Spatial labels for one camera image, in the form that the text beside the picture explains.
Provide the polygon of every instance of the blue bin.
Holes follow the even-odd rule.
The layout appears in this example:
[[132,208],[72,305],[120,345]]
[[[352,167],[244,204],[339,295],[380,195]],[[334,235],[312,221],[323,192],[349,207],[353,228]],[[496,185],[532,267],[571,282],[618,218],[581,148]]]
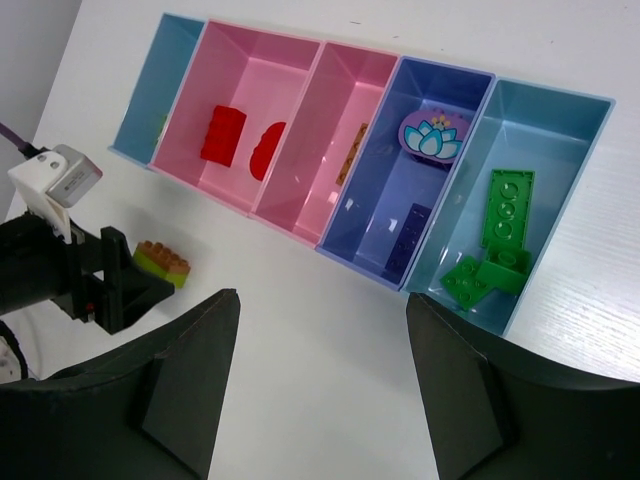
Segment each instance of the blue bin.
[[472,129],[493,79],[403,57],[317,250],[399,290],[430,222],[419,217],[435,210],[452,168],[403,150],[398,129],[410,113],[432,109],[460,114]]
[[535,265],[613,103],[610,99],[498,80],[435,213],[405,290],[427,293],[471,323],[504,334],[518,297],[493,290],[464,312],[443,289],[440,279],[461,258],[470,255],[482,260],[485,256],[480,243],[494,169],[535,172],[525,242]]
[[111,151],[151,162],[203,28],[203,21],[162,16]]

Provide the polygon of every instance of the tabletop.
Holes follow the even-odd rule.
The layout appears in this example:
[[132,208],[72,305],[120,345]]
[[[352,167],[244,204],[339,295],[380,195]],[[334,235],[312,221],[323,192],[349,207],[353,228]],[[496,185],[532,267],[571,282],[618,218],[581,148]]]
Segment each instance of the tabletop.
[[[437,478],[405,295],[107,151],[163,12],[615,98],[507,338],[640,381],[640,4],[623,0],[84,0],[34,143],[66,143],[103,170],[71,209],[79,225],[112,225],[132,247],[175,245],[194,268],[187,288],[113,337],[50,304],[9,316],[36,373],[110,350],[233,287],[240,328],[210,478]],[[10,215],[21,211],[15,200]]]

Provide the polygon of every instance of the red curved block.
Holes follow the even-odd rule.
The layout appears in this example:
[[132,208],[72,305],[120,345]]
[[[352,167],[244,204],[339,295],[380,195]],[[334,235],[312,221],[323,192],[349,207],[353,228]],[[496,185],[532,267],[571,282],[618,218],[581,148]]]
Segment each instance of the red curved block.
[[264,176],[267,174],[271,158],[278,147],[278,142],[284,132],[285,122],[277,122],[267,128],[267,131],[262,134],[260,143],[253,149],[251,160],[249,161],[249,170],[251,175],[256,180],[264,180]]
[[213,109],[200,158],[230,167],[246,119],[247,115],[237,108],[217,105]]

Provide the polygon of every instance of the pink bin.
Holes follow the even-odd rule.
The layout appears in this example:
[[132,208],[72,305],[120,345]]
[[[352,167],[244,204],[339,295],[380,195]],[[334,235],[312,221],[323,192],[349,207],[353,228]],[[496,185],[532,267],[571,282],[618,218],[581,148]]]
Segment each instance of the pink bin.
[[[253,150],[269,126],[290,125],[320,46],[209,22],[151,168],[248,214],[262,184],[249,170]],[[247,116],[230,167],[200,158],[217,105]]]
[[319,242],[346,184],[354,140],[371,123],[397,61],[389,53],[324,45],[253,208],[255,218],[308,245]]

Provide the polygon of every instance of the plastic container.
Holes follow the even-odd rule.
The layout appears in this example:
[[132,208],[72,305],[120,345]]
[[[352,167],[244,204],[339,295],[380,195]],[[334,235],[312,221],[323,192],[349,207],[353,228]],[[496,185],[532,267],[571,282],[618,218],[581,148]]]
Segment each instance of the plastic container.
[[398,290],[451,171],[404,150],[398,130],[409,114],[433,109],[472,128],[493,78],[402,58],[318,250]]
[[140,165],[151,161],[204,24],[162,16],[111,151]]
[[[249,213],[262,184],[249,160],[270,126],[290,124],[320,45],[209,22],[152,168]],[[230,166],[201,158],[216,106],[246,115]]]
[[315,247],[398,56],[327,43],[254,213]]
[[609,99],[499,80],[405,289],[425,292],[471,323],[502,335],[517,296],[494,289],[464,312],[440,280],[466,256],[486,258],[481,243],[494,170],[535,172],[524,248],[531,262],[540,259],[612,106]]

